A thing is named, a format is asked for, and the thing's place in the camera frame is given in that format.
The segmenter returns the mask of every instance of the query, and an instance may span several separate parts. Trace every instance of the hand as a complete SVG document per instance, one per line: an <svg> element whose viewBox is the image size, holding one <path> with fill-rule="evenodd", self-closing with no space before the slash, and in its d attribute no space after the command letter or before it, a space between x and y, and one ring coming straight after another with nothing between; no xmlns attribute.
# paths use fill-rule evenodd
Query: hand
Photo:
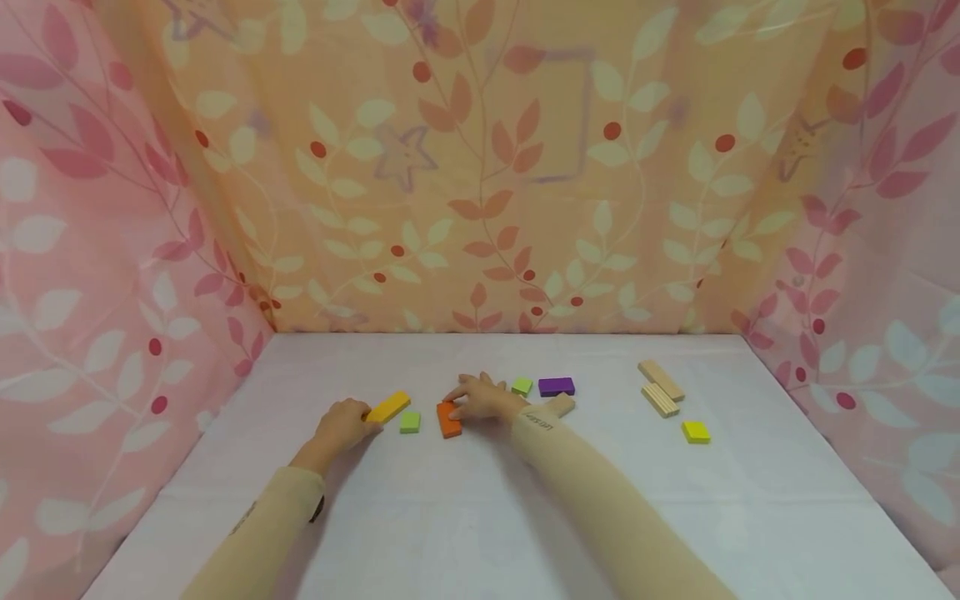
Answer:
<svg viewBox="0 0 960 600"><path fill-rule="evenodd" d="M446 395L444 401L466 397L466 401L452 413L454 420L486 419L494 417L504 422L512 422L524 406L529 403L522 397L507 391L507 384L501 381L493 385L493 380L485 372L480 377L460 375L460 385Z"/></svg>
<svg viewBox="0 0 960 600"><path fill-rule="evenodd" d="M334 402L320 419L313 438L300 448L290 466L326 475L330 463L338 455L364 438L383 431L383 423L364 420L370 410L366 402L353 398Z"/></svg>

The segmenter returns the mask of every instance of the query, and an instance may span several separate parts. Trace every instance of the white table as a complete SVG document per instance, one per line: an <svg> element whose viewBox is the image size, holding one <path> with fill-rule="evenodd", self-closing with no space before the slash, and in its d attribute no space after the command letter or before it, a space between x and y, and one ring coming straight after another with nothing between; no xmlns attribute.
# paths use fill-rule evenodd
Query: white table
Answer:
<svg viewBox="0 0 960 600"><path fill-rule="evenodd" d="M663 420L639 392L654 358L686 390ZM422 413L329 477L321 522L277 598L604 600L612 593L533 472L488 428L443 440L458 372L572 376L564 420L617 464L744 600L952 596L735 336L293 334L160 493L86 600L177 597L331 402L397 389ZM531 394L537 399L536 388ZM687 444L702 420L710 445Z"/></svg>

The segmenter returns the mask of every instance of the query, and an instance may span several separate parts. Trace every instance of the arm sleeve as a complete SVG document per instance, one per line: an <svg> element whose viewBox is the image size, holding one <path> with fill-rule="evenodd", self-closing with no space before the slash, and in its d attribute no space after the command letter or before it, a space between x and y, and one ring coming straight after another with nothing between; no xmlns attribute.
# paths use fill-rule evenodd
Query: arm sleeve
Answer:
<svg viewBox="0 0 960 600"><path fill-rule="evenodd" d="M324 496L324 479L282 467L180 600L268 600L287 552Z"/></svg>
<svg viewBox="0 0 960 600"><path fill-rule="evenodd" d="M735 600L626 476L548 410L524 408L512 437L621 598Z"/></svg>

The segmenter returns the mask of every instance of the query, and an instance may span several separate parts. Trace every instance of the rectangular block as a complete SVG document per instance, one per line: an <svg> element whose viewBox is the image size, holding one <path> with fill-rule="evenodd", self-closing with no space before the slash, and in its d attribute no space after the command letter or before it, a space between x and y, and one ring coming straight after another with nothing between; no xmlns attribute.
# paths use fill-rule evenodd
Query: rectangular block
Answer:
<svg viewBox="0 0 960 600"><path fill-rule="evenodd" d="M526 377L518 377L514 380L514 387L511 388L511 391L514 394L519 394L523 397L527 397L530 394L530 390L534 387L534 382L532 379L527 379Z"/></svg>
<svg viewBox="0 0 960 600"><path fill-rule="evenodd" d="M640 364L636 367L643 373L644 377L650 380L650 383L659 385L674 402L679 402L686 397L677 382L670 378L670 375L666 374L663 367L658 365L656 361L640 361Z"/></svg>
<svg viewBox="0 0 960 600"><path fill-rule="evenodd" d="M650 400L650 403L664 419L673 417L680 412L680 408L670 399L670 396L666 394L663 388L656 383L648 383L643 386L640 391Z"/></svg>
<svg viewBox="0 0 960 600"><path fill-rule="evenodd" d="M680 426L684 431L686 440L691 444L709 444L710 432L707 426L696 420L685 420Z"/></svg>
<svg viewBox="0 0 960 600"><path fill-rule="evenodd" d="M550 410L551 413L556 415L557 418L560 418L572 411L577 406L577 403L572 397L566 394L559 394L556 397L550 398L545 406Z"/></svg>
<svg viewBox="0 0 960 600"><path fill-rule="evenodd" d="M400 415L400 433L417 433L420 431L420 413L407 411Z"/></svg>
<svg viewBox="0 0 960 600"><path fill-rule="evenodd" d="M367 420L378 420L382 423L396 417L401 410L410 406L410 397L406 392L396 392L386 400L380 402L367 415Z"/></svg>
<svg viewBox="0 0 960 600"><path fill-rule="evenodd" d="M458 420L450 420L450 413L457 407L453 402L441 402L437 405L437 420L440 422L440 432L444 439L455 438L464 432Z"/></svg>
<svg viewBox="0 0 960 600"><path fill-rule="evenodd" d="M541 379L537 382L540 388L541 397L557 396L559 394L574 395L576 389L573 387L573 379L570 377L554 377L552 379Z"/></svg>

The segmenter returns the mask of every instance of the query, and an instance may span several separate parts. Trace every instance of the green block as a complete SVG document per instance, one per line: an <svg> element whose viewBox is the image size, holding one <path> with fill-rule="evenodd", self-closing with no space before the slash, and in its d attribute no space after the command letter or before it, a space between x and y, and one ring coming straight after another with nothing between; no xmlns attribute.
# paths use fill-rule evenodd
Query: green block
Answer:
<svg viewBox="0 0 960 600"><path fill-rule="evenodd" d="M408 411L400 414L400 433L418 433L420 431L420 413Z"/></svg>
<svg viewBox="0 0 960 600"><path fill-rule="evenodd" d="M530 390L534 387L533 379L527 379L526 377L518 377L514 380L514 394L520 394L523 397L527 397L530 394Z"/></svg>

